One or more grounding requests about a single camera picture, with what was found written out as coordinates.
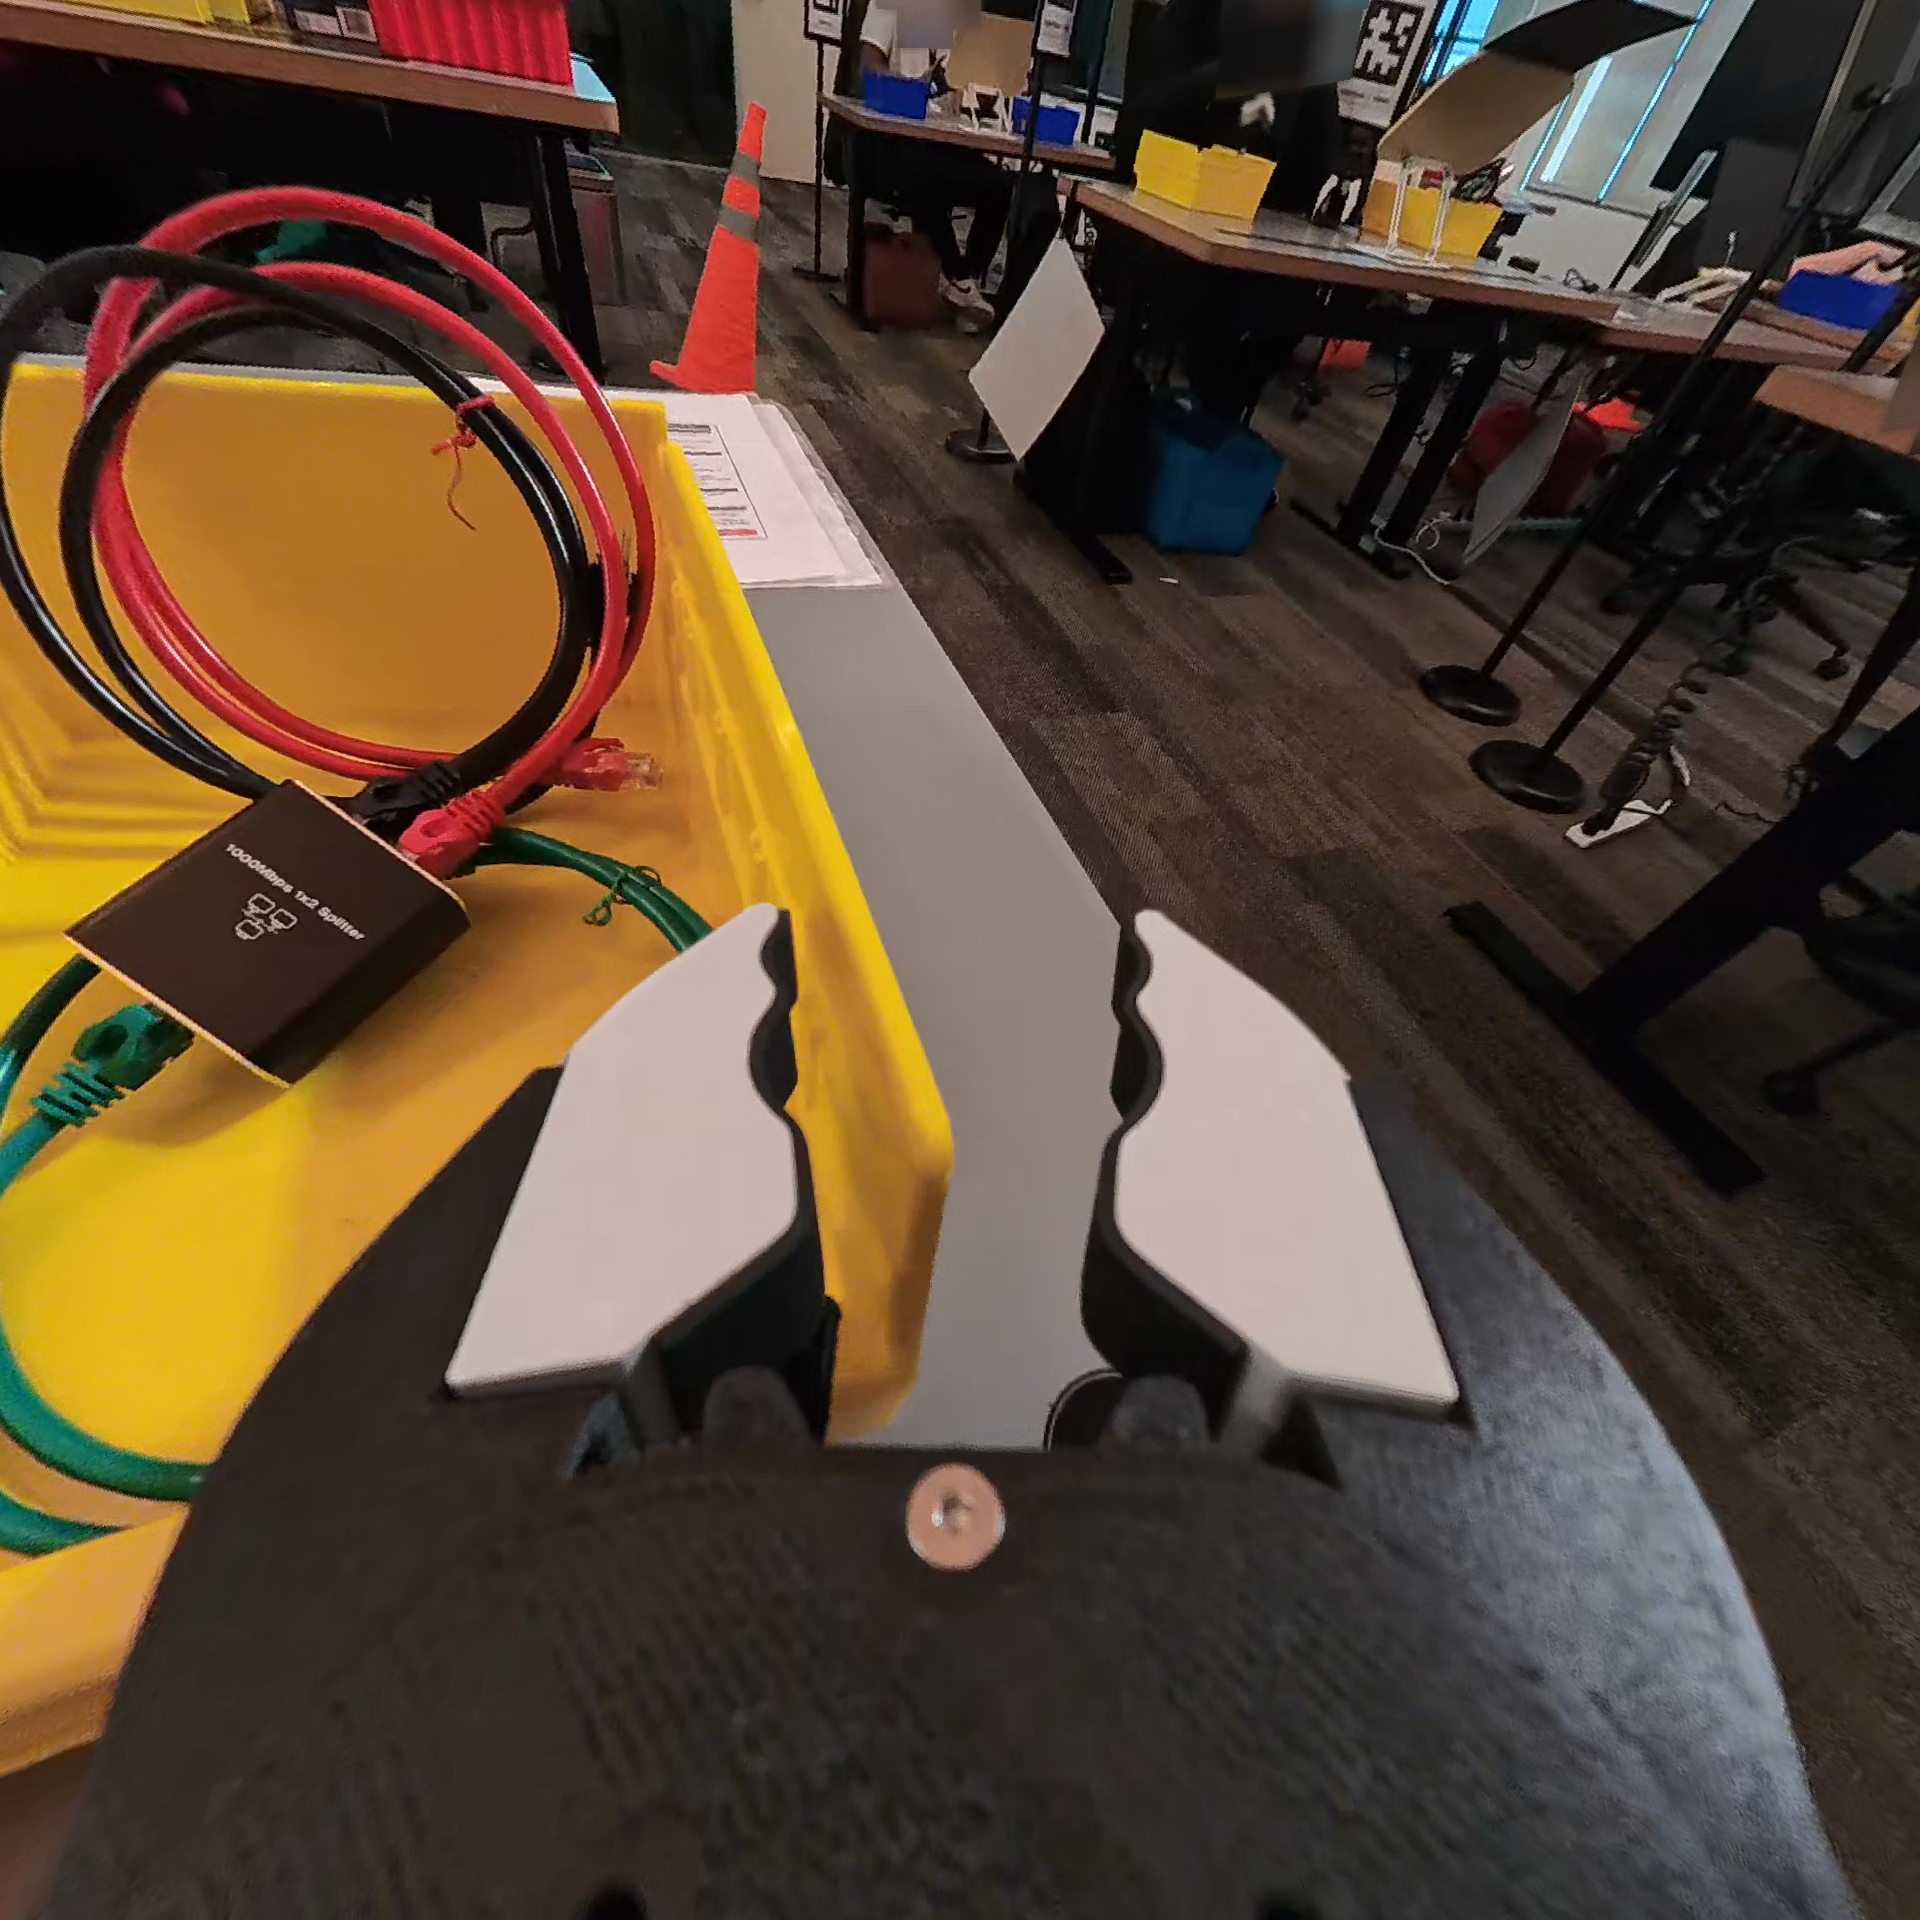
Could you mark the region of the black stanchion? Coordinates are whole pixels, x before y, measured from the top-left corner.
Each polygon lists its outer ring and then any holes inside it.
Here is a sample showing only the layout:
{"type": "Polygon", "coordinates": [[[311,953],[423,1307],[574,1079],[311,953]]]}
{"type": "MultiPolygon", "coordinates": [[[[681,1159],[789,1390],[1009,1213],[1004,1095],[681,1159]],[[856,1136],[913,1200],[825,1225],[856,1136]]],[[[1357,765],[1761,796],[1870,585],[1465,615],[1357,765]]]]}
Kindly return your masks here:
{"type": "Polygon", "coordinates": [[[1568,447],[1587,452],[1590,441],[1605,441],[1587,406],[1599,359],[1589,352],[1572,356],[1575,371],[1543,387],[1531,404],[1527,428],[1504,452],[1481,446],[1473,429],[1468,441],[1477,488],[1461,565],[1469,567],[1539,520],[1555,542],[1541,579],[1527,589],[1493,647],[1477,664],[1443,663],[1421,673],[1420,689],[1428,703],[1481,729],[1508,729],[1519,716],[1519,694],[1504,681],[1504,663],[1529,636],[1533,617],[1566,579],[1575,555],[1599,540],[1627,505],[1686,452],[1700,435],[1700,416],[1711,400],[1721,373],[1732,364],[1732,340],[1743,312],[1765,285],[1769,269],[1734,275],[1729,269],[1699,275],[1672,296],[1630,307],[1615,331],[1625,336],[1613,353],[1669,356],[1678,364],[1657,393],[1647,421],[1627,438],[1612,469],[1590,464],[1580,470],[1581,492],[1561,481],[1566,501],[1539,509],[1535,494],[1552,487],[1552,470],[1568,447]]]}
{"type": "Polygon", "coordinates": [[[1596,835],[1615,824],[1617,813],[1638,800],[1651,767],[1676,755],[1691,712],[1713,684],[1743,672],[1759,601],[1772,601],[1767,583],[1783,568],[1787,553],[1830,544],[1848,524],[1867,518],[1860,505],[1864,479],[1855,478],[1855,469],[1880,460],[1915,472],[1915,428],[1888,424],[1902,381],[1870,373],[1903,320],[1907,309],[1888,311],[1885,325],[1863,336],[1840,371],[1787,368],[1767,377],[1757,395],[1761,423],[1753,454],[1721,496],[1716,513],[1700,524],[1696,544],[1659,574],[1637,623],[1548,741],[1529,744],[1502,737],[1477,749],[1477,779],[1527,808],[1593,816],[1596,835]],[[1564,758],[1564,748],[1696,585],[1719,589],[1719,623],[1590,790],[1564,758]]]}

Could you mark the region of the red twist tie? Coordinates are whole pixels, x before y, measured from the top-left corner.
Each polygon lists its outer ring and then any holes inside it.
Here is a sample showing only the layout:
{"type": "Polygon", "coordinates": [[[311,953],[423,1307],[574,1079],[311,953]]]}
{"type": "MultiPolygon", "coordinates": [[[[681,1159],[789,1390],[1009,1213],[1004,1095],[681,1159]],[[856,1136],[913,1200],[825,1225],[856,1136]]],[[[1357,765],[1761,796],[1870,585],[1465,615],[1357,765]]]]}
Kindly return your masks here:
{"type": "Polygon", "coordinates": [[[427,457],[440,461],[445,469],[445,485],[440,492],[444,507],[469,535],[478,535],[479,527],[463,502],[465,469],[471,454],[492,457],[478,428],[493,414],[493,409],[495,403],[492,393],[457,400],[449,409],[447,431],[427,451],[427,457]]]}

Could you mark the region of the yellow plastic bin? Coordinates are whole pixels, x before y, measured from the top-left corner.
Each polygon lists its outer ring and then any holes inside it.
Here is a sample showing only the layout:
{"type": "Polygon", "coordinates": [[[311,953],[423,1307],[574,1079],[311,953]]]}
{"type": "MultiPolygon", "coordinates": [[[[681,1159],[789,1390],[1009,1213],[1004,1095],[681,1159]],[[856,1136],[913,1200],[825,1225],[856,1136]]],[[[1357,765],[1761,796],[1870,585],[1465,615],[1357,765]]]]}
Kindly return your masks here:
{"type": "Polygon", "coordinates": [[[1359,235],[1385,252],[1469,259],[1493,237],[1504,208],[1504,163],[1461,175],[1437,159],[1377,159],[1359,212],[1359,235]]]}
{"type": "Polygon", "coordinates": [[[1275,169],[1268,156],[1203,148],[1156,129],[1141,132],[1136,143],[1136,192],[1225,224],[1255,221],[1275,169]]]}
{"type": "MultiPolygon", "coordinates": [[[[918,1372],[948,1124],[856,868],[681,429],[611,403],[655,518],[655,598],[599,733],[660,783],[558,792],[529,827],[654,868],[709,920],[795,933],[799,1089],[844,1309],[831,1436],[880,1428],[918,1372]]],[[[127,492],[175,598],[240,677],[325,729],[449,755],[540,681],[558,588],[512,487],[447,411],[374,379],[174,373],[142,403],[127,492]]],[[[237,801],[94,716],[5,607],[5,1019],[64,929],[237,801]]],[[[312,1073],[273,1089],[214,1046],[60,1145],[5,1200],[5,1315],[37,1388],[120,1446],[212,1457],[373,1236],[516,1088],[668,960],[599,892],[501,871],[471,935],[312,1073]]]]}

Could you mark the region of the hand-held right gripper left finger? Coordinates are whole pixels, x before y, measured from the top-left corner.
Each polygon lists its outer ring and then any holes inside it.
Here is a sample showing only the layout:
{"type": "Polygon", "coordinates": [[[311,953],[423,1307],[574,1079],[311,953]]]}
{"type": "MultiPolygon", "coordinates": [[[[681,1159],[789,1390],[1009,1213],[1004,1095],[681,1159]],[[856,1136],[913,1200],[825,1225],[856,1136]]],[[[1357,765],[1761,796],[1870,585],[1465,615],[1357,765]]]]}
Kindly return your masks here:
{"type": "Polygon", "coordinates": [[[459,1401],[592,1385],[639,1445],[775,1375],[821,1441],[836,1303],[798,1088],[792,925],[752,903],[567,1051],[444,1373],[459,1401]]]}

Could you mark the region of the white power strip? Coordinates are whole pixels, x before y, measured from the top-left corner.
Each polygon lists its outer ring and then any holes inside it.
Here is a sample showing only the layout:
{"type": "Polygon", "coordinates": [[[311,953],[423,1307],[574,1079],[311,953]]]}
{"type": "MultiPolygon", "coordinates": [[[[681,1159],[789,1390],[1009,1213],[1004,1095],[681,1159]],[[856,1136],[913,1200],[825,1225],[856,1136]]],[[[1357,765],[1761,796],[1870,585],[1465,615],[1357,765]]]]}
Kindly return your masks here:
{"type": "Polygon", "coordinates": [[[1691,789],[1686,757],[1664,748],[1654,758],[1621,764],[1605,783],[1593,813],[1572,823],[1566,841],[1587,851],[1615,841],[1670,813],[1691,789]]]}

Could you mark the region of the red plastic bin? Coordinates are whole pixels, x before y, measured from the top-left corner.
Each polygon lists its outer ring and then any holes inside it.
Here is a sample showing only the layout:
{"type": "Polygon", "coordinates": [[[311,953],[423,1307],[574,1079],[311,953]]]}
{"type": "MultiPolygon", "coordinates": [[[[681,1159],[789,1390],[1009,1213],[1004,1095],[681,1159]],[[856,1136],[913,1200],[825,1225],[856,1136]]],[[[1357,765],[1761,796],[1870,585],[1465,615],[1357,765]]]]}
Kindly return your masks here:
{"type": "Polygon", "coordinates": [[[367,3],[374,40],[406,63],[572,86],[565,3],[367,3]]]}

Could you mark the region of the black ethernet splitter box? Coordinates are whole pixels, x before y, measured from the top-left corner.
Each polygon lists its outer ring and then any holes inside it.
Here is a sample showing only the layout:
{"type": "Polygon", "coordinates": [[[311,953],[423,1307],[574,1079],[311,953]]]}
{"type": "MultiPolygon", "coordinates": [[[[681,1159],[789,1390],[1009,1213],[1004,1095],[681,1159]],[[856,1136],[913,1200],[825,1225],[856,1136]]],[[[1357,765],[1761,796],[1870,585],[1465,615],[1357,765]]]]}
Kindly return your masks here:
{"type": "Polygon", "coordinates": [[[291,1088],[469,928],[444,880],[280,781],[64,937],[193,1037],[291,1088]]]}

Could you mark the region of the blue plastic crate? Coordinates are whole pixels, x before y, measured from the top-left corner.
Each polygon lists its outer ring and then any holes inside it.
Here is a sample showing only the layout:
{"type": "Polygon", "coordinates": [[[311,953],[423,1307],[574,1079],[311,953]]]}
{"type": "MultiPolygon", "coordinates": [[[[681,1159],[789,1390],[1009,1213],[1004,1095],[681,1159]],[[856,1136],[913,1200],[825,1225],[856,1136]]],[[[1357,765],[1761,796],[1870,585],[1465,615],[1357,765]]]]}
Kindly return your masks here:
{"type": "Polygon", "coordinates": [[[1240,557],[1277,501],[1287,457],[1236,419],[1158,400],[1143,535],[1163,553],[1240,557]]]}

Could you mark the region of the black white marker sign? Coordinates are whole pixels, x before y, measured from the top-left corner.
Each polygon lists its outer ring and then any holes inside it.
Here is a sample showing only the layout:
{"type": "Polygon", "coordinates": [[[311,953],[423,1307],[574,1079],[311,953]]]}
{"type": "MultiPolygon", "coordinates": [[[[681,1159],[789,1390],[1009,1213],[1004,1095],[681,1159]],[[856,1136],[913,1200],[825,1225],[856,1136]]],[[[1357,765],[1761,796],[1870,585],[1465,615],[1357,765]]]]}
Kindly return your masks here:
{"type": "Polygon", "coordinates": [[[1420,59],[1440,3],[1366,3],[1359,14],[1351,84],[1397,100],[1420,59]]]}

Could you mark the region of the white paper sheet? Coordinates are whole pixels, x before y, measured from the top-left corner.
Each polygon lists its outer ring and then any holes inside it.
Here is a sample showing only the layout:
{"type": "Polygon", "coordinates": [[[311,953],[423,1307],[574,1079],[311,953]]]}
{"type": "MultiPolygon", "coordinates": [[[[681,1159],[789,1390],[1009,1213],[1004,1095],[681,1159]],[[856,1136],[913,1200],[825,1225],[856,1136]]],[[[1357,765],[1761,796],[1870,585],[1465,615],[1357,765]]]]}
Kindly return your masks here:
{"type": "Polygon", "coordinates": [[[737,583],[878,588],[880,568],[784,409],[750,395],[655,393],[737,583]]]}

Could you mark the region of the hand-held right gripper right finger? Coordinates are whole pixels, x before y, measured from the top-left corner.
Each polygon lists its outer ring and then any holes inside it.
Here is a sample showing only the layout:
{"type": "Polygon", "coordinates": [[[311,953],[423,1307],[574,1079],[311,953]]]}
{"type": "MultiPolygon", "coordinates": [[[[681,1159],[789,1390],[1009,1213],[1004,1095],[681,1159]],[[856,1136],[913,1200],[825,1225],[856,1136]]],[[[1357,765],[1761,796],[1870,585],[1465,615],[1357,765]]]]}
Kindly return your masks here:
{"type": "Polygon", "coordinates": [[[1120,929],[1116,1124],[1084,1332],[1204,1413],[1455,1413],[1461,1388],[1359,1120],[1305,1019],[1158,909],[1120,929]]]}

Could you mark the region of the orange traffic cone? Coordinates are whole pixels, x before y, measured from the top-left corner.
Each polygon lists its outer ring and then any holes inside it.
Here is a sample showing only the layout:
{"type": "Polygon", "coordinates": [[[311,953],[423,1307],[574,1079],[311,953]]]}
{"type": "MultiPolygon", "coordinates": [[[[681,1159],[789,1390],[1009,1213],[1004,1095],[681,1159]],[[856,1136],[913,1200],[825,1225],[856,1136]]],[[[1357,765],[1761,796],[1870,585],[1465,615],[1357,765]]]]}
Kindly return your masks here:
{"type": "Polygon", "coordinates": [[[757,393],[763,129],[763,104],[747,102],[678,359],[652,364],[655,381],[668,389],[757,393]]]}

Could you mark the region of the long wooden table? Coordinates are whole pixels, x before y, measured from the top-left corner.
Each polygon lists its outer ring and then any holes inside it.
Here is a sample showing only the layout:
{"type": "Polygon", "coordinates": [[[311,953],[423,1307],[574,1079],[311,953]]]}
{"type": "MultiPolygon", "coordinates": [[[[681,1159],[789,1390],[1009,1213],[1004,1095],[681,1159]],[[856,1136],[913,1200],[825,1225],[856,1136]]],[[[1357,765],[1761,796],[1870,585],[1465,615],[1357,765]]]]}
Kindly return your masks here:
{"type": "Polygon", "coordinates": [[[1743,383],[1732,387],[1741,400],[1757,395],[1761,375],[1775,368],[1889,364],[1888,348],[1864,350],[1864,336],[1840,327],[1765,320],[1757,296],[1729,296],[1708,312],[1621,292],[1583,295],[1483,261],[1366,248],[1284,212],[1240,227],[1105,183],[1080,184],[1075,200],[1113,268],[1116,352],[1137,348],[1152,303],[1188,280],[1212,295],[1253,287],[1275,307],[1289,337],[1364,340],[1407,353],[1391,411],[1339,509],[1294,501],[1310,525],[1390,579],[1407,572],[1413,537],[1502,371],[1541,345],[1743,368],[1743,383]]]}

